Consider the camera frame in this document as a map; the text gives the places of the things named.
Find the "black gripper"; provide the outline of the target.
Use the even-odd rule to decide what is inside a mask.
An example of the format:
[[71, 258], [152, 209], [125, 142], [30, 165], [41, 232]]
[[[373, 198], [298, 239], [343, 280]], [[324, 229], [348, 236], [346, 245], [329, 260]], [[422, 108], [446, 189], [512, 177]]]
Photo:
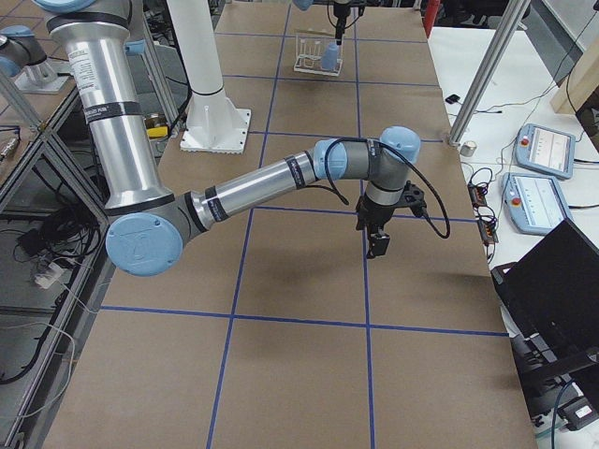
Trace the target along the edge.
[[[349, 22], [352, 9], [355, 8], [358, 15]], [[330, 24], [334, 28], [335, 39], [342, 40], [345, 30], [353, 26], [365, 12], [364, 1], [328, 1], [327, 14]]]
[[366, 230], [368, 239], [367, 258], [383, 256], [387, 252], [390, 243], [390, 235], [384, 230], [386, 223], [390, 221], [397, 209], [398, 202], [390, 205], [379, 204], [368, 196], [360, 196], [356, 205], [358, 221], [356, 230]]

